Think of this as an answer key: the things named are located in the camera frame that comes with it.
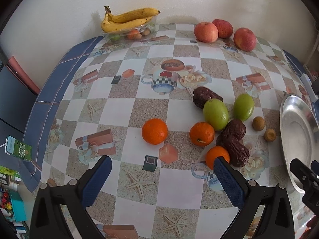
printed starfish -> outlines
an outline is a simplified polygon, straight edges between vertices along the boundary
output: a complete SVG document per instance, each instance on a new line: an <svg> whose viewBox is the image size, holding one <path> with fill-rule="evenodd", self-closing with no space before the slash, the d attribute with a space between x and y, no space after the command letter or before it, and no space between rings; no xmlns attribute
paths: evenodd
<svg viewBox="0 0 319 239"><path fill-rule="evenodd" d="M274 173L274 177L280 185L286 187L285 178L279 177L276 173Z"/></svg>
<svg viewBox="0 0 319 239"><path fill-rule="evenodd" d="M52 172L52 179L55 181L57 186L63 185L63 182L62 183L60 182L62 179L61 179L61 175L59 173L57 175L55 175Z"/></svg>
<svg viewBox="0 0 319 239"><path fill-rule="evenodd" d="M178 32L186 37L189 37L189 35L187 33L184 33L183 31L178 31Z"/></svg>
<svg viewBox="0 0 319 239"><path fill-rule="evenodd" d="M142 199L144 200L144 193L143 193L143 188L142 186L147 186L147 185L153 185L155 184L154 182L148 182L148 181L141 181L142 178L144 177L146 171L143 171L141 173L141 175L136 178L129 170L127 170L127 174L129 175L129 177L132 179L133 183L131 183L130 185L126 186L126 189L130 189L130 188L138 188L139 193L142 196Z"/></svg>
<svg viewBox="0 0 319 239"><path fill-rule="evenodd" d="M260 145L260 137L258 137L257 143L255 145L255 152L258 151Z"/></svg>
<svg viewBox="0 0 319 239"><path fill-rule="evenodd" d="M254 69L254 73L260 73L262 76L266 76L266 78L269 76L269 74L267 73L267 70L265 69L258 69L258 70Z"/></svg>
<svg viewBox="0 0 319 239"><path fill-rule="evenodd" d="M181 222L182 218L185 216L185 211L177 218L176 221L168 217L167 215L163 214L165 217L166 221L170 223L168 227L165 227L162 229L162 232L169 231L169 230L175 230L177 236L181 238L181 228L184 226L189 226L192 225L193 223L186 223L186 222Z"/></svg>
<svg viewBox="0 0 319 239"><path fill-rule="evenodd" d="M96 104L94 104L94 106L92 106L90 103L88 103L87 107L89 108L89 110L84 115L89 114L91 120L93 120L93 114L95 113L95 111L102 109L101 107L98 106L98 102Z"/></svg>
<svg viewBox="0 0 319 239"><path fill-rule="evenodd" d="M239 56L238 56L239 53L229 52L229 51L227 51L227 50L226 50L226 52L227 52L228 55L232 56L234 59L236 59L236 60L240 63L240 60L239 60L239 58L238 58L238 57L239 57Z"/></svg>
<svg viewBox="0 0 319 239"><path fill-rule="evenodd" d="M132 48L132 51L138 56L138 57L141 57L141 54L142 52L144 52L144 49L143 48Z"/></svg>
<svg viewBox="0 0 319 239"><path fill-rule="evenodd" d="M164 62L164 59L162 59L160 62L156 62L154 60L151 60L152 65L155 67L160 67L163 62Z"/></svg>
<svg viewBox="0 0 319 239"><path fill-rule="evenodd" d="M80 92L80 96L81 96L81 97L83 96L83 93L84 93L84 91L85 91L87 88L89 88L89 87L86 86L86 85L80 88L80 91L79 91L79 92Z"/></svg>

apple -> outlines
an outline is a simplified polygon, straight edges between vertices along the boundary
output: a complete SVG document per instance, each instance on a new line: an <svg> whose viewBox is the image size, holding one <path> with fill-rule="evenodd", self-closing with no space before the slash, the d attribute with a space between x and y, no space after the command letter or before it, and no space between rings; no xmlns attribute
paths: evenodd
<svg viewBox="0 0 319 239"><path fill-rule="evenodd" d="M250 29L239 28L234 34L234 43L239 49L250 52L256 46L256 36Z"/></svg>
<svg viewBox="0 0 319 239"><path fill-rule="evenodd" d="M202 42L211 43L218 38L218 30L213 23L202 22L194 28L195 37Z"/></svg>
<svg viewBox="0 0 319 239"><path fill-rule="evenodd" d="M234 29L232 28L232 25L228 21L215 19L212 21L212 23L216 26L218 30L219 38L229 38L232 36Z"/></svg>

printed gift box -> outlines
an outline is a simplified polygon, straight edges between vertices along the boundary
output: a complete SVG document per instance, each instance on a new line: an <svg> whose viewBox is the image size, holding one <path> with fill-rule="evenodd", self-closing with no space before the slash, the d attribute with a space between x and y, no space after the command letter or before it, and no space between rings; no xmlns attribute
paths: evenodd
<svg viewBox="0 0 319 239"><path fill-rule="evenodd" d="M100 156L110 156L116 154L111 129L77 138L75 140L75 144L78 150L91 150L92 152L95 152L94 155L99 154Z"/></svg>
<svg viewBox="0 0 319 239"><path fill-rule="evenodd" d="M260 73L237 77L236 82L241 84L245 91L253 97L258 97L258 94L260 94L261 91L269 90L271 88Z"/></svg>
<svg viewBox="0 0 319 239"><path fill-rule="evenodd" d="M74 86L77 86L79 84L87 84L94 82L95 80L98 80L98 70L95 69L92 72L87 73L86 75L82 76L81 78L75 80L73 82Z"/></svg>
<svg viewBox="0 0 319 239"><path fill-rule="evenodd" d="M138 239L138 233L134 225L103 225L96 224L105 238Z"/></svg>

metal plate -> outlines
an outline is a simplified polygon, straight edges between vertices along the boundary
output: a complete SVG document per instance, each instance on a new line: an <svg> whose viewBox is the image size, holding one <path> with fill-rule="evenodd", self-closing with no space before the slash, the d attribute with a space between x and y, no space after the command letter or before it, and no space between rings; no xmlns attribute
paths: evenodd
<svg viewBox="0 0 319 239"><path fill-rule="evenodd" d="M297 95L288 94L281 102L280 132L290 180L298 192L304 193L302 183L291 173L289 165L298 158L310 168L313 160L319 160L319 129L311 109Z"/></svg>

mandarin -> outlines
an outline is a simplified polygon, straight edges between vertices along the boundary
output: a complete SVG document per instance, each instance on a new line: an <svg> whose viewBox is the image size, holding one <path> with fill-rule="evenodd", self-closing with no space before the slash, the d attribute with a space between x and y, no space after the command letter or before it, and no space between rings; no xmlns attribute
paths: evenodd
<svg viewBox="0 0 319 239"><path fill-rule="evenodd" d="M189 137L193 144L205 147L213 142L215 131L208 123L199 122L192 126L189 131Z"/></svg>
<svg viewBox="0 0 319 239"><path fill-rule="evenodd" d="M214 161L218 156L223 156L225 160L229 163L230 156L227 150L221 146L215 146L208 150L206 154L206 165L213 170L214 169Z"/></svg>
<svg viewBox="0 0 319 239"><path fill-rule="evenodd" d="M167 135L167 125L161 119L150 119L142 127L143 139L152 145L160 144L167 138Z"/></svg>

